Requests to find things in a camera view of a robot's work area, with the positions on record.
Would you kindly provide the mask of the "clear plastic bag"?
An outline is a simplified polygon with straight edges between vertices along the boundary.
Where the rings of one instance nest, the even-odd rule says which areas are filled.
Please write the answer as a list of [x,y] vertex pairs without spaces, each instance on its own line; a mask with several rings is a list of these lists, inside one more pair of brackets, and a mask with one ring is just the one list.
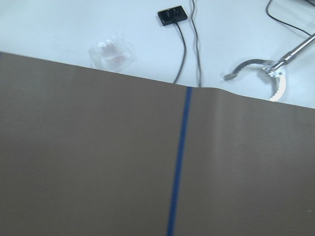
[[109,72],[120,72],[137,60],[132,46],[120,35],[97,40],[88,54],[93,68]]

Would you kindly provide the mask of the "small black adapter box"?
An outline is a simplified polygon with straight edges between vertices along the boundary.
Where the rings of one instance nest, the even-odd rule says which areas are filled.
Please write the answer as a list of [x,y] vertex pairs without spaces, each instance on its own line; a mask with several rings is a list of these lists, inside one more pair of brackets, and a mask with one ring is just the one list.
[[181,5],[158,11],[157,15],[163,26],[176,24],[188,19],[188,16]]

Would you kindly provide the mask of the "silver grabber tool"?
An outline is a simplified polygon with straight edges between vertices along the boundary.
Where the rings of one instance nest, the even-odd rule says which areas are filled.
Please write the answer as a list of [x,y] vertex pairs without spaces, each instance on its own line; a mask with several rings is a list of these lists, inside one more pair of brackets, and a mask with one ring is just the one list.
[[235,79],[240,71],[249,65],[260,65],[262,71],[273,81],[276,82],[276,89],[274,94],[267,99],[267,101],[277,102],[279,101],[286,90],[286,72],[285,67],[290,64],[295,58],[301,54],[306,48],[315,42],[315,34],[311,34],[302,43],[297,45],[294,49],[282,56],[278,61],[266,60],[266,59],[250,59],[240,63],[234,68],[234,70],[224,76],[225,81]]

